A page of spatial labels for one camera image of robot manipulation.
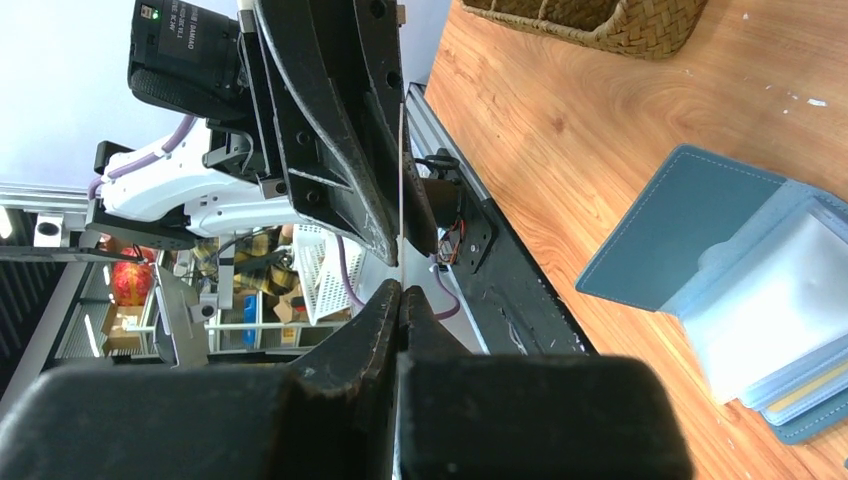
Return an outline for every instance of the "plaid shirt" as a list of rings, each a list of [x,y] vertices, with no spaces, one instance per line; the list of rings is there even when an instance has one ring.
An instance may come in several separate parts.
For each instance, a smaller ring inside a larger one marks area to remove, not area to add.
[[[291,238],[283,236],[282,227],[277,227],[237,242],[234,260],[238,264],[250,258],[272,253],[280,245],[289,244],[291,244]],[[197,257],[197,266],[200,271],[215,272],[215,276],[217,276],[218,248],[217,238],[207,238],[197,242],[192,253]],[[233,286],[236,289],[260,290],[274,296],[289,293],[297,284],[297,273],[279,263],[265,269],[240,273],[233,277]]]

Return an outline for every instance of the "wooden table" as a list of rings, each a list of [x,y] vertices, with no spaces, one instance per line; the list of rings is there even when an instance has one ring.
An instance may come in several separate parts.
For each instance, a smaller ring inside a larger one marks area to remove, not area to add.
[[[680,143],[848,198],[848,2],[710,0],[683,50],[657,63],[454,4],[427,99],[598,350],[656,370],[700,478],[848,477],[848,423],[785,446],[738,402],[711,400],[674,318],[574,289]]]

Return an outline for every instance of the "basket rim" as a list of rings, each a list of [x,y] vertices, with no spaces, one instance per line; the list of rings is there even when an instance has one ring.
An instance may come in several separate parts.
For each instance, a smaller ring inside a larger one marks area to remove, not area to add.
[[[612,15],[604,21],[604,23],[595,27],[594,30],[581,30],[579,28],[569,27],[567,25],[562,25],[559,23],[552,22],[550,20],[540,20],[534,18],[521,17],[519,15],[514,15],[512,13],[503,13],[496,12],[494,10],[485,10],[479,7],[472,7],[465,3],[464,0],[459,0],[459,3],[463,10],[469,13],[473,13],[483,18],[493,19],[493,20],[502,20],[509,23],[517,23],[520,25],[526,25],[529,27],[544,27],[545,30],[553,31],[561,35],[569,36],[569,37],[579,37],[584,39],[597,39],[609,36],[611,34],[616,33],[614,31],[615,25],[619,22],[619,20],[624,20],[627,16],[627,8],[629,7],[630,0],[619,0],[615,5],[615,10],[613,10]]]

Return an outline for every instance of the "fluorescent light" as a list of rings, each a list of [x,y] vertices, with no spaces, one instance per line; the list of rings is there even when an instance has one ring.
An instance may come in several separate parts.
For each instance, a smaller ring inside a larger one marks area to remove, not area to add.
[[[85,314],[85,333],[88,334],[88,344],[91,346],[91,353],[100,358],[100,349],[97,348],[97,340],[94,339],[94,329],[91,328],[91,318]]]
[[[12,221],[6,207],[0,207],[0,238],[7,239],[12,236]]]

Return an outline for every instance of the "black slatted panel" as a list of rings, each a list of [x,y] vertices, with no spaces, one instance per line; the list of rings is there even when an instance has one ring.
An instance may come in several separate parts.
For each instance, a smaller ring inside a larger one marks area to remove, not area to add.
[[[12,236],[4,246],[32,245],[37,215],[8,210]],[[0,262],[0,395],[41,321],[44,309],[65,269],[58,263]]]

